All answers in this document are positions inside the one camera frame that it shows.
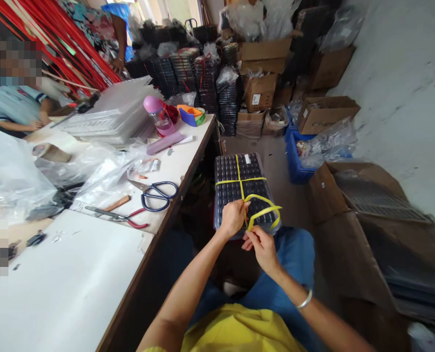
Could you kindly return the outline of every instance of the yellow tape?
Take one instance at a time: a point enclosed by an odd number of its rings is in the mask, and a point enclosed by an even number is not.
[[[223,183],[239,182],[240,183],[240,191],[242,192],[242,199],[245,202],[248,202],[252,198],[258,198],[260,200],[264,200],[265,202],[267,202],[270,205],[268,208],[260,210],[256,214],[253,214],[252,217],[250,218],[249,223],[247,223],[247,219],[245,218],[245,225],[247,226],[247,230],[250,231],[252,229],[253,223],[257,217],[265,215],[265,214],[272,212],[272,211],[274,211],[277,215],[276,220],[271,225],[271,229],[275,228],[279,224],[279,221],[281,220],[281,214],[279,213],[279,209],[282,209],[282,207],[274,205],[272,201],[270,201],[269,199],[267,199],[265,197],[262,197],[262,196],[259,196],[256,194],[250,194],[245,198],[245,196],[243,194],[243,183],[242,183],[243,181],[266,180],[266,177],[254,177],[254,178],[247,178],[245,180],[240,179],[240,167],[238,166],[238,155],[236,155],[235,157],[237,159],[238,180],[219,181],[219,182],[216,182],[215,187],[217,187],[217,185],[223,184]]]

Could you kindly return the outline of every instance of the pliers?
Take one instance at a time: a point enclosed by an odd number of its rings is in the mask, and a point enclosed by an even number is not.
[[[101,213],[101,214],[104,214],[104,215],[111,216],[111,218],[108,219],[108,220],[111,220],[111,221],[116,221],[116,222],[127,221],[128,224],[131,227],[135,228],[135,229],[142,229],[142,228],[145,228],[145,227],[149,226],[149,224],[138,225],[134,221],[129,219],[129,218],[133,217],[134,215],[137,215],[137,214],[142,213],[143,211],[145,211],[145,208],[141,208],[139,210],[136,210],[135,212],[129,214],[128,216],[124,216],[124,215],[120,215],[120,214],[116,214],[116,213],[112,213],[112,212],[107,212],[105,210],[101,210],[101,209],[98,209],[98,208],[95,208],[95,207],[90,207],[90,206],[85,207],[85,209],[92,210],[92,211],[97,212],[97,213]]]

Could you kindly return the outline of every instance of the blue-handled scissors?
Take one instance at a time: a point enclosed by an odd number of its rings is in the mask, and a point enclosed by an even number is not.
[[[142,195],[140,196],[140,200],[142,202],[142,206],[147,211],[159,212],[159,211],[165,210],[170,205],[170,199],[176,197],[177,194],[178,194],[178,187],[177,187],[177,185],[175,183],[171,182],[171,181],[155,182],[155,183],[152,183],[150,186],[146,185],[146,184],[143,184],[143,183],[140,183],[140,182],[137,182],[137,181],[130,180],[130,179],[128,179],[128,181],[132,185],[136,186],[137,188],[139,188],[142,191]],[[175,188],[175,193],[172,194],[172,195],[168,195],[167,193],[164,193],[163,191],[161,191],[159,189],[159,186],[160,185],[165,185],[165,184],[172,185]],[[149,193],[150,190],[156,191],[158,193],[158,195],[150,194]],[[166,203],[165,203],[165,205],[163,207],[154,209],[154,208],[150,208],[149,206],[147,206],[147,203],[145,201],[146,198],[162,199],[162,200],[165,200]]]

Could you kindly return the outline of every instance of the light blue shirt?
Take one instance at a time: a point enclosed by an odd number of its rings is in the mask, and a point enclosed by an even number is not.
[[[40,120],[40,103],[47,96],[28,86],[0,86],[0,121],[9,117],[21,125]]]

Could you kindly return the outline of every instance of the label on box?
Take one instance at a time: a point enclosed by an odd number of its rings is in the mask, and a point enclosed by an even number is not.
[[[252,105],[258,105],[260,103],[261,94],[254,94],[252,99]]]

